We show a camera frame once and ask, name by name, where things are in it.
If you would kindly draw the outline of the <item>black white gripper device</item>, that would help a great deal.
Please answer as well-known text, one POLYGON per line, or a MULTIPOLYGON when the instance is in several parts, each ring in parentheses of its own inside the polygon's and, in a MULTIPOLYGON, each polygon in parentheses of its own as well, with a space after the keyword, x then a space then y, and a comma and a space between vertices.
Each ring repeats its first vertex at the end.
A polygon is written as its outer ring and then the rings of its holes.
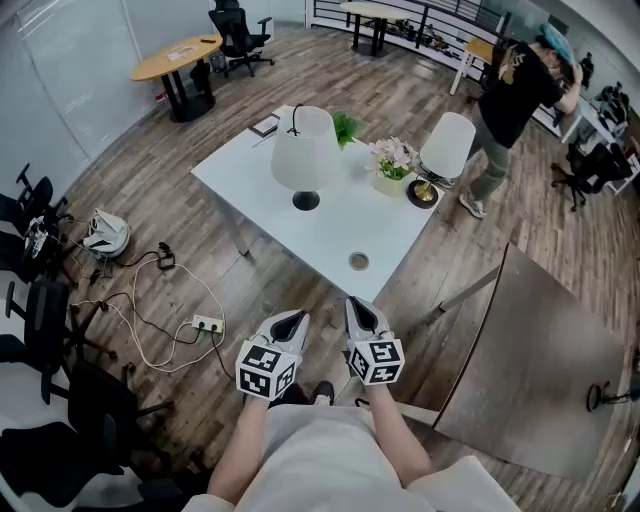
POLYGON ((45 221, 45 216, 33 218, 24 235, 24 252, 22 259, 38 260, 43 259, 47 255, 49 244, 49 227, 45 221))

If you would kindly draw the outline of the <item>person's light grey shirt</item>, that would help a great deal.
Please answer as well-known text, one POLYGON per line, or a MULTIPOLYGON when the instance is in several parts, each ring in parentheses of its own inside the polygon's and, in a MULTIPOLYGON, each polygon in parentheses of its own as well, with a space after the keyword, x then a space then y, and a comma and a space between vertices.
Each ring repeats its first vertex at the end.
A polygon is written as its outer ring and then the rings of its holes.
POLYGON ((262 465, 237 504, 210 494, 182 512, 521 512, 474 456, 402 485, 356 407, 279 405, 262 465))

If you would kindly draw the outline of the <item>round pale wooden table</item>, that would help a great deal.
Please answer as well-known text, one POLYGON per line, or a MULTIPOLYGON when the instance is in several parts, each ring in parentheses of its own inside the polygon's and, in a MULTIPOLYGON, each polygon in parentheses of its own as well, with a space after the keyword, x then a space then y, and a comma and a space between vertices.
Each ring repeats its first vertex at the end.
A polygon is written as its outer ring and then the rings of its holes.
POLYGON ((360 29, 363 26, 363 19, 368 18, 373 21, 373 36, 368 46, 371 57, 382 55, 387 24, 389 22, 406 21, 410 17, 407 11, 375 2, 347 1, 342 2, 340 7, 348 17, 352 16, 354 18, 352 50, 356 53, 365 54, 365 50, 359 48, 360 29))

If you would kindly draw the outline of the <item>round orange wooden table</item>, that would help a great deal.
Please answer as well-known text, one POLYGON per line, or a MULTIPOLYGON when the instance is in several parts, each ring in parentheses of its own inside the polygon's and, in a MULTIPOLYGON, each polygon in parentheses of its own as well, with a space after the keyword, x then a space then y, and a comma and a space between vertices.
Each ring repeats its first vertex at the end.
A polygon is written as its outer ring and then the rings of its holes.
POLYGON ((205 59, 219 50, 221 44, 222 38, 219 35, 200 35, 179 41, 142 60, 131 73, 130 79, 135 82, 160 79, 171 106, 173 121, 185 123, 196 120, 215 106, 210 80, 208 77, 203 78, 201 94, 188 96, 180 70, 191 65, 202 69, 206 65, 205 59), (216 44, 202 43, 201 38, 215 40, 216 44), (167 52, 177 45, 192 45, 197 50, 187 58, 170 61, 167 52))

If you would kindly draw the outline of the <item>black metal railing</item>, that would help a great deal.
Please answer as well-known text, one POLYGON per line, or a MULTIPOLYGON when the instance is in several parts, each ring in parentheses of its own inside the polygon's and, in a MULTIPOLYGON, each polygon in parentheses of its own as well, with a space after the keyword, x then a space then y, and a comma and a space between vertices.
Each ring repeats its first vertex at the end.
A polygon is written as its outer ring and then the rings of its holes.
POLYGON ((510 18, 484 6, 483 0, 306 0, 307 23, 349 32, 359 25, 359 32, 371 37, 373 17, 349 13, 341 6, 356 1, 402 11, 404 19, 387 22, 386 39, 404 39, 416 49, 437 39, 451 52, 474 38, 494 44, 504 35, 510 18))

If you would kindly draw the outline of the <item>black picture frame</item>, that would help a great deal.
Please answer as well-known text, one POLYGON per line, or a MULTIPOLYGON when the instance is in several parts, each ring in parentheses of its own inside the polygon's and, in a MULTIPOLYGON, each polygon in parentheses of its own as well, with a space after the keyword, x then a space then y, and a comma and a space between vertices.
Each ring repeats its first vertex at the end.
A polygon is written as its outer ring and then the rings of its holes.
POLYGON ((251 125, 249 130, 259 137, 265 138, 277 130, 279 121, 280 117, 275 113, 271 113, 261 121, 251 125))

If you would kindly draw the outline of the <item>green potted plant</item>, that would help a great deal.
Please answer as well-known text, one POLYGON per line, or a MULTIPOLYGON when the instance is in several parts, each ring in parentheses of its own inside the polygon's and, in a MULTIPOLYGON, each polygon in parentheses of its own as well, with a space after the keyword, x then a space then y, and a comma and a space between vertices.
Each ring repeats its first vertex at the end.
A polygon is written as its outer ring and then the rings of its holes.
POLYGON ((346 113, 336 112, 332 115, 338 146, 343 150, 347 144, 354 143, 364 124, 346 113))

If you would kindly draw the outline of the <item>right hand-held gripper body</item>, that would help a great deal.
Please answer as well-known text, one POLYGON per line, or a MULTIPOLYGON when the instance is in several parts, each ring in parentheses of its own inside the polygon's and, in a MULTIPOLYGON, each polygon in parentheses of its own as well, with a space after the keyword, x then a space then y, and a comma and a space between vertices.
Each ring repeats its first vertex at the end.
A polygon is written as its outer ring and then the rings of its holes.
POLYGON ((399 339, 348 341, 350 371, 364 386, 395 383, 404 367, 404 352, 399 339))

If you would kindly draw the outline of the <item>person's left forearm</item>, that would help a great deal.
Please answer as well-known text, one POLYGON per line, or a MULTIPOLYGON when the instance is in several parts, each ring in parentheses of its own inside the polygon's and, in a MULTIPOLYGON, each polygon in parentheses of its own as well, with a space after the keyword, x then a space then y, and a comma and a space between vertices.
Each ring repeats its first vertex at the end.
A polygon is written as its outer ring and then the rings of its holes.
POLYGON ((262 465, 269 402, 248 398, 224 453, 216 464, 207 492, 236 505, 262 465))

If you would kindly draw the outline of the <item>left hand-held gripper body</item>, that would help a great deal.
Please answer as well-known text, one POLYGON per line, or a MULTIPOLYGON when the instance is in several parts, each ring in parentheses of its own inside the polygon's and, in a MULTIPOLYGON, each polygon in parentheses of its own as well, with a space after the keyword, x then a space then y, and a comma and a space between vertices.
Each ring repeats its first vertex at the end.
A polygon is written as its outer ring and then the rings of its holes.
POLYGON ((235 363, 236 389, 252 397, 276 400, 293 384, 298 365, 298 355, 245 340, 235 363))

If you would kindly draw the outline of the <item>row of small shelf items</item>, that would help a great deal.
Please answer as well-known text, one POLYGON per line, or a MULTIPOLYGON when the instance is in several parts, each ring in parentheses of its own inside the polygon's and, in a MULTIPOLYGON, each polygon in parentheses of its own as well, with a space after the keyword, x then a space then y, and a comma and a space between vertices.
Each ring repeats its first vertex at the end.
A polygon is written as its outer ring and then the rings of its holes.
POLYGON ((392 37, 408 42, 415 49, 426 48, 453 56, 450 41, 443 38, 432 24, 420 22, 415 25, 409 18, 384 19, 356 15, 353 22, 354 46, 357 46, 358 36, 363 34, 365 27, 372 30, 372 52, 379 55, 383 54, 384 43, 392 37))

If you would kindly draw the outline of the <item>white lamp with gold base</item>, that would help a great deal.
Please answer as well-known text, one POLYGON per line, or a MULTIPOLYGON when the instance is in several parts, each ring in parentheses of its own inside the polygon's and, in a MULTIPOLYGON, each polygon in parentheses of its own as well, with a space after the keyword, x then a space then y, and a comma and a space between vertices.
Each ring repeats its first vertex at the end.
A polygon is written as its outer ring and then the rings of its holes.
POLYGON ((418 178, 407 188, 410 202, 430 209, 438 201, 438 192, 430 174, 440 178, 458 178, 476 134, 473 123, 461 114, 444 113, 419 151, 418 178))

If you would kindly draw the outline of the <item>white shade table lamp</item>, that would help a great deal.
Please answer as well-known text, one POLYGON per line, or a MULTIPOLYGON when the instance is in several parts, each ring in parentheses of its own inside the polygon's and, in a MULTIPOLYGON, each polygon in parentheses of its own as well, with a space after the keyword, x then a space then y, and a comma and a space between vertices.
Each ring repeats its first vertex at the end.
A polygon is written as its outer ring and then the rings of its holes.
POLYGON ((311 211, 320 204, 319 191, 340 178, 341 156, 332 116, 298 104, 279 121, 271 171, 280 185, 293 192, 293 205, 311 211))

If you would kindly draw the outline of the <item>person's right forearm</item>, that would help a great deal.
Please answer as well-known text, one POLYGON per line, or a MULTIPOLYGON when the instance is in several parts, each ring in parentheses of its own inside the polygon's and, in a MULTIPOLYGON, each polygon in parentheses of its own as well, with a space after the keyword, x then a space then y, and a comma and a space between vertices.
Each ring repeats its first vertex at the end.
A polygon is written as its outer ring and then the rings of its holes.
POLYGON ((410 430, 386 385, 365 387, 378 444, 401 484, 409 486, 432 472, 431 459, 410 430))

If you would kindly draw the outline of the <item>large dark brown table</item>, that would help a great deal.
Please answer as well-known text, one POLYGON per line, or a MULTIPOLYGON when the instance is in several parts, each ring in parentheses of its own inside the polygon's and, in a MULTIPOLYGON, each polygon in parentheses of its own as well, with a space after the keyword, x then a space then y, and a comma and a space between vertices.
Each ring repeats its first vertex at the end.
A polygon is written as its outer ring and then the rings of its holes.
POLYGON ((433 428, 507 463, 587 479, 612 409, 587 407, 618 389, 624 348, 602 321, 515 245, 446 312, 492 284, 489 304, 433 428))

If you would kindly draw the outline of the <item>pink flowers in pale pot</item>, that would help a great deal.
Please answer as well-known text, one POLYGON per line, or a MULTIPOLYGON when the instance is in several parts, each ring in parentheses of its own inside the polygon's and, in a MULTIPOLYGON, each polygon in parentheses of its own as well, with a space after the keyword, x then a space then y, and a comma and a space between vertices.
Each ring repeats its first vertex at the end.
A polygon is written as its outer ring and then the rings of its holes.
POLYGON ((395 136, 369 143, 368 147, 374 160, 370 167, 374 188, 389 197, 402 196, 418 167, 418 152, 395 136))

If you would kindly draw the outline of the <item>white rectangular table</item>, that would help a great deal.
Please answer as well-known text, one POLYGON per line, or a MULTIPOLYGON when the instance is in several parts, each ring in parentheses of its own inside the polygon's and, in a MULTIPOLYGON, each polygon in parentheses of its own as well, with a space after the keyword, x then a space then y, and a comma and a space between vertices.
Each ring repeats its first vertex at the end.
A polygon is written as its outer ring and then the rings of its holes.
POLYGON ((344 293, 372 302, 407 256, 433 215, 414 206, 404 193, 389 197, 372 184, 373 156, 356 141, 341 150, 342 172, 319 191, 320 204, 298 210, 293 192, 271 171, 276 133, 262 138, 245 129, 193 170, 216 197, 226 228, 241 255, 247 255, 237 218, 245 217, 308 267, 344 293), (355 271, 349 255, 369 258, 355 271))

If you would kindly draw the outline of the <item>person's black trousers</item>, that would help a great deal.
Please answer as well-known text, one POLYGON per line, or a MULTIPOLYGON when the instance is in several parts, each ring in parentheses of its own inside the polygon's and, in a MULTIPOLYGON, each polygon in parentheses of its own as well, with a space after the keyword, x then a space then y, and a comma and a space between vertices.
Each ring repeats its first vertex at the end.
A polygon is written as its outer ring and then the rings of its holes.
POLYGON ((292 383, 276 400, 272 401, 270 407, 280 405, 311 405, 312 401, 306 395, 304 389, 297 383, 292 383))

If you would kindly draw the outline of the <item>cluster of black office chairs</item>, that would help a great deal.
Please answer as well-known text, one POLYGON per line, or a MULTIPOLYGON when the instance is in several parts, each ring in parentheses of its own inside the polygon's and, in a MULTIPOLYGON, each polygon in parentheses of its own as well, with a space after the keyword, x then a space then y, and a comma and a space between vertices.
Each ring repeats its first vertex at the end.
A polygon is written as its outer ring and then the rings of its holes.
POLYGON ((129 387, 133 363, 115 377, 88 362, 84 347, 115 361, 116 351, 89 340, 93 318, 77 319, 68 287, 57 281, 36 280, 27 303, 19 306, 14 290, 6 296, 5 314, 24 321, 21 338, 0 335, 0 363, 24 364, 40 375, 40 398, 45 405, 57 396, 67 403, 66 419, 39 427, 10 428, 0 433, 0 473, 18 495, 32 492, 55 507, 70 504, 99 474, 121 475, 134 465, 136 451, 154 454, 163 470, 171 457, 142 430, 141 418, 173 410, 171 400, 142 408, 129 387))

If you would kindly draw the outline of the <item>black swivel office chair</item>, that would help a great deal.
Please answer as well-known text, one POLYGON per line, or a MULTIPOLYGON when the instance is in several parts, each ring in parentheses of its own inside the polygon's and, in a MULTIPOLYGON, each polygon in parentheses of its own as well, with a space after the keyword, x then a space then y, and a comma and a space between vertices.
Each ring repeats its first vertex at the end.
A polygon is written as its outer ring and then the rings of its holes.
POLYGON ((262 57, 262 48, 271 39, 267 32, 267 24, 273 20, 271 16, 260 19, 257 24, 261 32, 253 34, 247 25, 246 12, 238 0, 215 0, 215 8, 208 15, 222 38, 220 51, 225 57, 225 64, 221 72, 225 78, 239 66, 245 66, 250 76, 254 77, 253 64, 275 65, 274 59, 262 57))
POLYGON ((631 165, 617 143, 598 143, 586 155, 581 153, 576 143, 570 143, 566 160, 569 163, 569 172, 563 170, 556 162, 551 164, 551 170, 560 175, 559 179, 551 182, 551 187, 562 185, 570 189, 572 212, 585 206, 586 194, 598 194, 607 183, 632 175, 631 165))

